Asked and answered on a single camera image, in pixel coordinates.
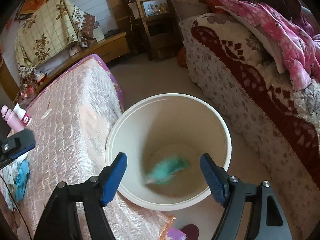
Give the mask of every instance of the pink slipper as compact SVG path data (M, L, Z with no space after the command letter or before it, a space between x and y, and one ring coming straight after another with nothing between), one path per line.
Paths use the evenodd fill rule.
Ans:
M199 228L194 224L188 224L180 229L187 236L186 240L198 240Z

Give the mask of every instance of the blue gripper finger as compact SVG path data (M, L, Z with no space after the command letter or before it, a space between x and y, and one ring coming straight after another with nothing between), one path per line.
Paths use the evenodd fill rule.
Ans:
M113 163L109 166L110 175L103 187L102 204L106 206L113 200L120 185L124 172L127 168L127 155L119 153Z
M222 167L218 167L207 153L200 158L200 168L214 200L225 207L229 199L228 174Z

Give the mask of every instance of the floor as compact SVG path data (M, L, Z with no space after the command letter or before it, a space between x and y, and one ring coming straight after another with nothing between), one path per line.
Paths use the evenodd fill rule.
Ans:
M183 93L200 98L210 105L212 101L205 98L200 88L191 82L188 70L178 66L176 59L149 62L146 55L139 55L111 68L124 93L124 106L128 109L138 101L162 93ZM238 176L247 183L259 184L270 180L270 176L258 159L253 149L246 145L242 135L232 130L230 119L223 116L232 141L232 157L228 169L229 175ZM237 239L244 239L250 206L246 204ZM175 215L174 227L186 224L199 227L199 240L211 239L220 221L223 208L215 203L210 195L200 203L186 209L170 212Z

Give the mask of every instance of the blurred towel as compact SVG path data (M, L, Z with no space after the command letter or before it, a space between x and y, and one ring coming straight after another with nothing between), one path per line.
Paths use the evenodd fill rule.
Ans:
M19 175L16 180L15 201L19 202L23 199L27 184L27 174L29 173L29 162L24 160L19 168Z

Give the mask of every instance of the mattress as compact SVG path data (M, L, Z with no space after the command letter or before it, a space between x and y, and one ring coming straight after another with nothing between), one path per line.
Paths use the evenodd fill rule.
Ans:
M191 80L259 154L272 177L294 239L306 239L320 219L319 84L293 92L287 73L274 62L248 67L222 52L197 17L180 22ZM313 100L313 111L310 102Z
M60 181L85 182L105 167L105 145L123 109L121 90L97 55L77 63L29 106L36 140L28 152L30 178L20 209L34 235L44 207ZM91 239L77 203L83 239ZM116 194L104 208L116 239L163 239L172 217L136 206Z

